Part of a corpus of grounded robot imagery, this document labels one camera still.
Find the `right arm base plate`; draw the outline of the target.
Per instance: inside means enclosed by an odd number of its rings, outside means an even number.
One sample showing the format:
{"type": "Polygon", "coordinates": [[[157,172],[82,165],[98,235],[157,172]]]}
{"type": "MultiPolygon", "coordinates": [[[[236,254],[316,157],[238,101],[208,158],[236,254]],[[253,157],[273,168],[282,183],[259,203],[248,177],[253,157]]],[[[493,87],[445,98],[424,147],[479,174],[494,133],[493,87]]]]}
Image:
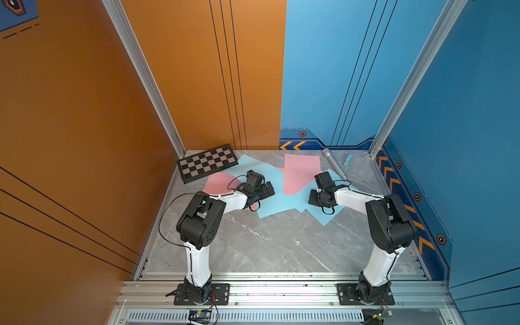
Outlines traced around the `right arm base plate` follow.
{"type": "Polygon", "coordinates": [[[362,297],[358,290],[358,285],[354,283],[339,283],[336,285],[339,303],[341,306],[394,306],[395,299],[390,289],[391,283],[387,283],[381,288],[376,288],[370,295],[367,293],[362,297]]]}

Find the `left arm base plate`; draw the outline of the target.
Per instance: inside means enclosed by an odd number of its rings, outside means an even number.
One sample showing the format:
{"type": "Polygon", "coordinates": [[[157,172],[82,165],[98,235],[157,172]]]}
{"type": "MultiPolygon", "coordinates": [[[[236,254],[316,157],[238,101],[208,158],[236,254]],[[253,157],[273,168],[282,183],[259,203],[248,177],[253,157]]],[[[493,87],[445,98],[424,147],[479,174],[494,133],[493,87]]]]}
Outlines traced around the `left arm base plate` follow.
{"type": "Polygon", "coordinates": [[[173,291],[175,306],[226,306],[230,298],[230,285],[227,283],[212,284],[206,297],[197,290],[190,290],[186,284],[180,284],[173,291]]]}

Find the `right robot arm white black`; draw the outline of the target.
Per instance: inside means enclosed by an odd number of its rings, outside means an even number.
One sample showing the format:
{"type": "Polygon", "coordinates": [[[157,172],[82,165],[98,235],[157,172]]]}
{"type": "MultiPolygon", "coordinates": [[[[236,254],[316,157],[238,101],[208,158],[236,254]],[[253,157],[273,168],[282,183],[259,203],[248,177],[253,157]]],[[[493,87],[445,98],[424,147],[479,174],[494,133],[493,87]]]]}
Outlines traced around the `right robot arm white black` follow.
{"type": "Polygon", "coordinates": [[[309,204],[322,209],[345,207],[367,216],[374,247],[356,288],[347,296],[365,305],[383,301],[391,293],[390,274],[401,254],[417,236],[417,228],[396,194],[380,196],[338,185],[328,172],[314,176],[317,189],[309,204]]]}

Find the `light blue paper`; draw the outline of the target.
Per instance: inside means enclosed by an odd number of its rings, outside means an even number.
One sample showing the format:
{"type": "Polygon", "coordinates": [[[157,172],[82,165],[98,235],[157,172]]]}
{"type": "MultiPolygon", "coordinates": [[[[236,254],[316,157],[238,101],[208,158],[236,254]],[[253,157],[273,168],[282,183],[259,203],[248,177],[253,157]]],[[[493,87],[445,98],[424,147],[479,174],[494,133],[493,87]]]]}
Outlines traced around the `light blue paper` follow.
{"type": "Polygon", "coordinates": [[[277,181],[271,181],[275,195],[262,200],[260,202],[260,208],[257,211],[257,215],[260,219],[296,209],[300,213],[304,212],[308,208],[308,200],[310,196],[310,190],[314,189],[311,183],[308,183],[304,188],[294,195],[288,195],[283,193],[283,179],[277,181]]]}
{"type": "Polygon", "coordinates": [[[315,182],[309,184],[305,211],[309,212],[322,226],[331,222],[344,208],[337,203],[336,190],[355,190],[350,181],[342,180],[332,169],[328,169],[314,177],[315,182]]]}
{"type": "Polygon", "coordinates": [[[223,172],[236,177],[245,175],[250,170],[264,176],[265,182],[270,182],[273,185],[276,194],[283,193],[283,172],[267,162],[258,161],[246,154],[238,159],[238,165],[225,169],[223,172]]]}

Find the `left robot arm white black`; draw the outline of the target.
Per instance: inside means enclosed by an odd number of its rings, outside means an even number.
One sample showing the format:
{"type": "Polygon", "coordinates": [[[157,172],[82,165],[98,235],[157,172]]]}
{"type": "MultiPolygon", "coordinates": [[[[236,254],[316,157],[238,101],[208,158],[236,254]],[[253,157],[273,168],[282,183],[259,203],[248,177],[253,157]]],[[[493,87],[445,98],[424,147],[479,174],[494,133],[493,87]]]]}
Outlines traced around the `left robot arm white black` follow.
{"type": "Polygon", "coordinates": [[[177,222],[176,230],[187,253],[184,283],[175,292],[196,304],[213,299],[209,246],[214,241],[226,213],[260,207],[262,200],[275,195],[273,185],[253,170],[246,181],[224,194],[197,192],[177,222]]]}

